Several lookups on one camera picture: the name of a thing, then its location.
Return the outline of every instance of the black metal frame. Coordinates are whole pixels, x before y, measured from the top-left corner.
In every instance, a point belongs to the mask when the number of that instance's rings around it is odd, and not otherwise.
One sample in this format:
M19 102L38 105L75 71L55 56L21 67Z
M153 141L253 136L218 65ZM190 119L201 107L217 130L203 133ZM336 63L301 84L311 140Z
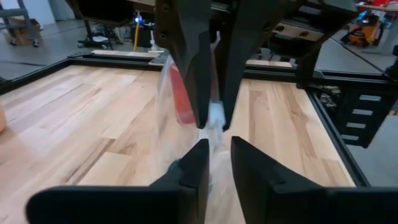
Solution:
M162 66L151 65L153 58L127 57L116 55L76 54L53 65L29 73L13 81L7 81L0 85L0 95L12 91L20 86L50 75L70 65L84 65L92 67L113 67L138 70L161 71ZM336 85L343 88L355 87L356 90L372 90L380 94L393 94L398 92L398 83L391 82L387 77L378 74L367 73L344 73L331 71L315 71L312 77L301 77L296 75L296 68L264 67L247 65L244 78L255 80L269 80L277 82L291 82L305 85L305 90L312 102L321 122L326 128L338 154L358 187L369 187L370 183L356 163L354 157L346 147L345 140L340 136L338 129L317 97L317 90L312 85Z

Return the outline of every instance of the white wall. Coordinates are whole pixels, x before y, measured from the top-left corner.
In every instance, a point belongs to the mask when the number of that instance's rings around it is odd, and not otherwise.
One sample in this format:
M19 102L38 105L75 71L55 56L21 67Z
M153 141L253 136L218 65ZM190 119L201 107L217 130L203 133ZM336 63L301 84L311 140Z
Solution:
M1 0L1 3L5 9L19 7L17 0ZM41 25L55 23L49 0L24 0L24 3L31 19L36 19Z

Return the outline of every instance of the cardboard box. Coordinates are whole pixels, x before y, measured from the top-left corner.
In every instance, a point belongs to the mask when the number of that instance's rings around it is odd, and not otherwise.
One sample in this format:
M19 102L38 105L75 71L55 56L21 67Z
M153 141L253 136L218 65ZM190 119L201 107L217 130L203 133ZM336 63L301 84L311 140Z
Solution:
M23 17L22 18L10 17L9 21L10 21L11 25L24 25L25 24L25 20ZM30 22L32 23L33 30L36 34L37 40L39 41L39 45L42 45L43 38L40 34L40 24L35 19L30 19ZM6 32L4 33L4 38L6 39L7 42L10 42L11 35L7 32L7 30L5 30L5 31ZM14 29L14 35L17 39L17 45L31 45L32 44L27 27Z

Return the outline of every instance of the concrete floor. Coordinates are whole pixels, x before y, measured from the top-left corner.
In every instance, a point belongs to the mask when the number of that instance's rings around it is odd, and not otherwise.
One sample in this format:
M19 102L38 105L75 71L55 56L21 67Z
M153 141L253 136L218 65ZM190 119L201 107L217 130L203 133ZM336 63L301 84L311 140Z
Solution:
M10 46L0 37L0 77L14 79L46 65L65 59L67 56L91 49L79 49L77 41L85 38L82 21L64 21L45 26L42 31L44 45ZM381 73L390 66L395 57L365 55L377 66L370 66L337 41L327 41L321 50L317 69L349 72ZM131 51L132 45L114 45L115 50ZM349 146L365 175L373 185L398 186L398 116L389 116L368 149Z

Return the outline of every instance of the plastic bag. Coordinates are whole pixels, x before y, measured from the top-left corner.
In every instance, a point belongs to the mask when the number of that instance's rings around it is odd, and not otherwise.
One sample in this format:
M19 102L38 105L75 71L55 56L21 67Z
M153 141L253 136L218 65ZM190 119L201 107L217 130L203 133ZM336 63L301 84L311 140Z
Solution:
M233 180L229 149L222 144L225 123L214 69L208 123L198 129L177 67L169 56L160 76L156 101L159 172L183 157L199 140L209 139L210 181L206 223L244 223Z

